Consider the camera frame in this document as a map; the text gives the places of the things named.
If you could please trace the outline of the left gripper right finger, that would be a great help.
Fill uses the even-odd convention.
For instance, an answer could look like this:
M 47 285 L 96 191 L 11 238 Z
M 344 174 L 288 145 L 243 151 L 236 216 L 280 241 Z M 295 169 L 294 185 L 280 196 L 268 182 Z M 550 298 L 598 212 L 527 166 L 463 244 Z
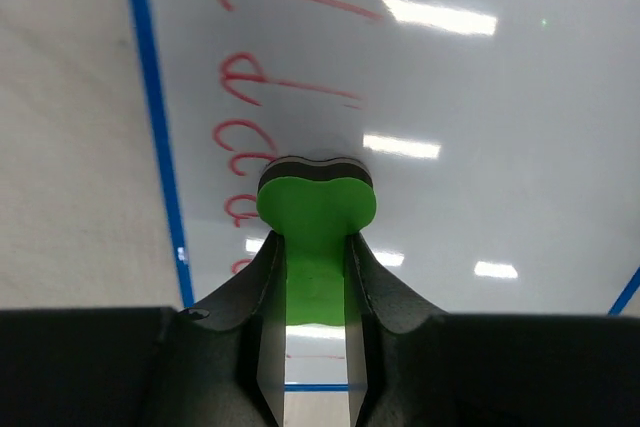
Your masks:
M 631 317 L 453 314 L 347 237 L 344 308 L 355 426 L 635 426 Z

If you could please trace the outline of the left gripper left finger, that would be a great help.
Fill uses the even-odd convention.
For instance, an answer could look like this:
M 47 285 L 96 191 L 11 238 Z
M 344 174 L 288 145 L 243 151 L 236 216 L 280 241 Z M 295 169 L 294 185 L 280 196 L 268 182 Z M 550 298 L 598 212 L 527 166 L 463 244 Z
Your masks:
M 279 426 L 284 240 L 184 310 L 5 310 L 5 426 Z

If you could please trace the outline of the green black eraser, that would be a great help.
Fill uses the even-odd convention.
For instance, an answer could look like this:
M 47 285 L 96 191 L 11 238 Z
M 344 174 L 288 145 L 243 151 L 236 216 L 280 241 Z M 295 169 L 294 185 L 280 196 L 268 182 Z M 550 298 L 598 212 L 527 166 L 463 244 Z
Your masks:
M 377 210 L 369 170 L 349 157 L 280 157 L 261 174 L 256 207 L 284 240 L 286 323 L 344 325 L 345 243 Z

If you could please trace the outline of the blue framed whiteboard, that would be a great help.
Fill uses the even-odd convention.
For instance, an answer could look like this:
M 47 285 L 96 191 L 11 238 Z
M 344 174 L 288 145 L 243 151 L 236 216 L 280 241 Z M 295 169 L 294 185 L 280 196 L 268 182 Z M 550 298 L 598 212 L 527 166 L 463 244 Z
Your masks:
M 366 165 L 369 247 L 446 311 L 637 314 L 639 0 L 130 6 L 184 306 L 298 155 Z

